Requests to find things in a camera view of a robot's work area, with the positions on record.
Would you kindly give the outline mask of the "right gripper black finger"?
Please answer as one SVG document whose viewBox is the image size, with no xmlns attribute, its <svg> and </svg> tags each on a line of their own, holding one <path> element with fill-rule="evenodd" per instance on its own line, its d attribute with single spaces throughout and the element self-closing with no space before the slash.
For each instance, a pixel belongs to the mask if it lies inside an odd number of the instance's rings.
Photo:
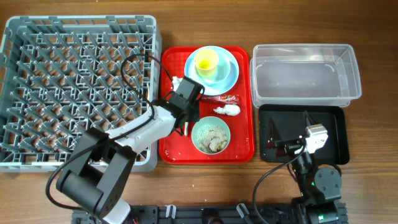
<svg viewBox="0 0 398 224">
<path fill-rule="evenodd" d="M 313 118 L 309 115 L 309 113 L 307 111 L 303 112 L 303 118 L 304 118 L 305 126 L 316 125 L 316 122 L 313 120 Z"/>
<path fill-rule="evenodd" d="M 281 141 L 282 138 L 279 134 L 279 131 L 275 125 L 275 122 L 272 118 L 269 118 L 269 123 L 268 123 L 268 132 L 267 132 L 267 140 L 269 142 L 271 141 Z"/>
</svg>

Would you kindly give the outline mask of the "green bowl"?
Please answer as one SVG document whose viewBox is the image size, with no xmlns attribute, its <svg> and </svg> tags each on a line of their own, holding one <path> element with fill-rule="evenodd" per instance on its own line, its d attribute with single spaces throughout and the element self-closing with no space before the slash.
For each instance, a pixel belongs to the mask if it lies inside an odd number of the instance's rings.
<svg viewBox="0 0 398 224">
<path fill-rule="evenodd" d="M 220 119 L 218 117 L 215 117 L 215 116 L 207 116 L 207 117 L 201 118 L 199 120 L 199 122 L 194 124 L 194 126 L 192 128 L 192 131 L 191 131 L 191 139 L 192 139 L 193 145 L 199 150 L 199 144 L 198 144 L 198 141 L 197 141 L 197 136 L 198 136 L 199 131 L 202 128 L 205 128 L 207 126 L 219 126 L 219 127 L 223 128 L 224 131 L 226 132 L 226 135 L 227 135 L 227 138 L 228 138 L 228 144 L 227 144 L 227 147 L 228 147 L 229 142 L 231 140 L 231 132 L 229 130 L 229 127 L 222 119 Z"/>
</svg>

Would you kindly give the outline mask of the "yellow plastic cup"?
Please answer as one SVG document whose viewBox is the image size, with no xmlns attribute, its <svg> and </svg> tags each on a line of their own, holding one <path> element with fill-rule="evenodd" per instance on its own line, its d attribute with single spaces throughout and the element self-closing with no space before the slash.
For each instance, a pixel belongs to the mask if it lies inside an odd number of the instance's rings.
<svg viewBox="0 0 398 224">
<path fill-rule="evenodd" d="M 213 49 L 201 48 L 194 56 L 195 68 L 202 78 L 213 77 L 218 62 L 219 56 Z"/>
</svg>

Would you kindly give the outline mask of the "white plastic spoon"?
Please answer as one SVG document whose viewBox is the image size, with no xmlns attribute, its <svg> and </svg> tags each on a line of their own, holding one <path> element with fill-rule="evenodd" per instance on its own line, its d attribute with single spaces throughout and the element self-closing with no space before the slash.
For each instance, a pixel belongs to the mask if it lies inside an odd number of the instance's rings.
<svg viewBox="0 0 398 224">
<path fill-rule="evenodd" d="M 188 136 L 188 126 L 189 126 L 189 122 L 185 122 L 184 123 L 184 136 Z"/>
</svg>

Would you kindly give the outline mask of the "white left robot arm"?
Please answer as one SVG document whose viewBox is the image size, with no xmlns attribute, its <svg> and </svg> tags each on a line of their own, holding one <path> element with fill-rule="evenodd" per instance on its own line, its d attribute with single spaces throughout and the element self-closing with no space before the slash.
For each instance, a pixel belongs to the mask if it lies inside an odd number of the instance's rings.
<svg viewBox="0 0 398 224">
<path fill-rule="evenodd" d="M 131 206 L 122 192 L 136 157 L 188 121 L 196 121 L 205 88 L 183 78 L 167 98 L 149 103 L 149 110 L 120 128 L 83 133 L 69 160 L 51 176 L 59 192 L 105 223 L 132 223 Z"/>
</svg>

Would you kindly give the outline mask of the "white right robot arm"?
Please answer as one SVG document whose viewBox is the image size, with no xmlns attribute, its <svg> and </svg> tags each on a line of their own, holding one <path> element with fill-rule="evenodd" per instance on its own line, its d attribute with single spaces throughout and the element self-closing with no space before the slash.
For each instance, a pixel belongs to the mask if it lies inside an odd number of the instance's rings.
<svg viewBox="0 0 398 224">
<path fill-rule="evenodd" d="M 336 165 L 320 167 L 313 156 L 326 144 L 328 131 L 322 124 L 314 123 L 307 112 L 304 118 L 305 134 L 291 140 L 283 140 L 273 119 L 269 119 L 266 148 L 274 149 L 276 157 L 288 158 L 284 165 L 295 177 L 301 193 L 292 201 L 299 223 L 344 223 L 338 206 L 341 170 Z"/>
</svg>

